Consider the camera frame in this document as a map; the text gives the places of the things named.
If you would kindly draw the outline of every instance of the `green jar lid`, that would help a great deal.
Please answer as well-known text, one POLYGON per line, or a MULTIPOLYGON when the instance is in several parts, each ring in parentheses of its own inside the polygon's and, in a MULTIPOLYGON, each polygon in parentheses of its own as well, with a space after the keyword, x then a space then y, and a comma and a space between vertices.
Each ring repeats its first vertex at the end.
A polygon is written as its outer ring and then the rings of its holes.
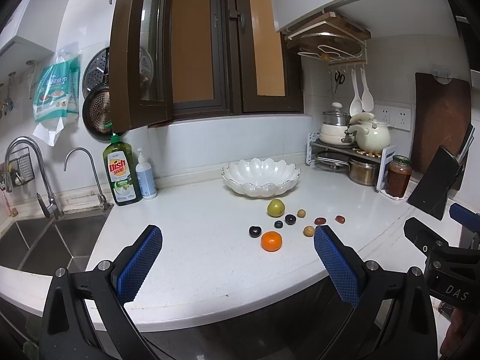
POLYGON ((393 160, 397 162, 401 162, 402 164, 409 164, 412 162, 412 160, 409 159, 409 157, 404 157, 402 155, 393 156, 393 160))

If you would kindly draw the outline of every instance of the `orange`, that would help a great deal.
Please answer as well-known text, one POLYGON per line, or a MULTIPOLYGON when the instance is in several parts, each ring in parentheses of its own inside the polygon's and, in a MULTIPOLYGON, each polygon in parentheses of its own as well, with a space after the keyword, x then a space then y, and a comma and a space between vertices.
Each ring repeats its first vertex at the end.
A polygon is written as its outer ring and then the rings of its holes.
POLYGON ((266 251, 277 251, 282 246, 282 236, 276 231, 267 231, 262 235, 260 244, 266 251))

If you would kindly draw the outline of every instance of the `faucet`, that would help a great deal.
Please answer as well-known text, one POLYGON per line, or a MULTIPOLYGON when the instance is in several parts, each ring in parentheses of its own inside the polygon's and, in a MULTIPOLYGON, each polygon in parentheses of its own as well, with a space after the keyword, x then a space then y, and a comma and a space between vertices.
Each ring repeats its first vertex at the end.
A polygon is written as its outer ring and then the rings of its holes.
POLYGON ((77 151, 77 150, 81 150, 85 153, 88 154, 88 156, 90 157, 90 162, 92 163, 92 169, 93 169, 93 175, 95 176, 95 181, 97 182, 97 187, 98 187, 98 191, 100 192, 98 194, 98 200, 100 201, 100 204, 103 206, 103 211, 108 211, 110 209, 110 205, 107 203, 107 198, 105 197, 105 195, 103 194, 102 192, 102 188, 100 187, 100 182, 98 181, 98 176, 97 176, 97 171, 95 170, 95 165, 93 163, 93 157, 92 157, 92 154, 90 154, 90 152, 85 149, 84 147, 76 147, 75 149, 73 149, 72 151, 70 151, 67 156, 65 157, 65 162, 63 163, 63 171, 66 172, 67 171, 67 161, 68 161, 68 157, 70 157, 70 154, 72 154, 73 152, 77 151))
POLYGON ((12 189, 11 178, 8 174, 10 154, 13 151, 14 147, 21 143, 30 146, 35 152, 35 155, 37 156, 38 167, 40 168, 40 174, 42 174, 43 184, 45 185, 46 193, 49 197, 49 205, 47 207, 43 202, 42 197, 37 192, 37 200, 40 204, 40 208, 42 209, 45 218, 50 218, 52 215, 54 215, 55 218, 59 219, 63 215, 63 212, 60 209, 55 199, 55 195, 53 194, 52 187, 50 186, 49 178, 45 171, 45 164, 43 162, 42 152, 40 151, 37 143, 32 138, 18 137, 15 138, 8 146, 7 152, 5 153, 5 189, 7 192, 11 192, 12 189))

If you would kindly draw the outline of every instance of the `white ladle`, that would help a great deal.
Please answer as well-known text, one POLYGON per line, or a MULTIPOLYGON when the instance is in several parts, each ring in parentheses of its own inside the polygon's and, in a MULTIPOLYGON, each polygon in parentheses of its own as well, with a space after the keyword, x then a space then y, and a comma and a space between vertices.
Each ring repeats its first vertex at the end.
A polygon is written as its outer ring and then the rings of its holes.
POLYGON ((357 85, 357 72, 352 69, 352 84, 355 96, 350 104, 350 116, 354 116, 362 112, 362 101, 360 100, 359 88, 357 85))
POLYGON ((374 108, 374 97, 371 95, 367 86, 367 78, 365 77, 365 69, 360 68, 361 81, 363 84, 363 95, 361 96, 361 105, 365 112, 370 112, 374 108))

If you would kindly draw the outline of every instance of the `window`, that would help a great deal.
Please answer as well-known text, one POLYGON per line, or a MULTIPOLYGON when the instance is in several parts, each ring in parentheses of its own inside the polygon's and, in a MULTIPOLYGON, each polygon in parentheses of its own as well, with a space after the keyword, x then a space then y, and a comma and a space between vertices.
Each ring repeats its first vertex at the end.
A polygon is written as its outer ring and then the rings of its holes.
POLYGON ((303 112, 300 57, 275 32, 271 0, 117 0, 110 43, 115 131, 303 112), (137 42, 154 65, 148 96, 145 77, 128 69, 141 62, 137 42))

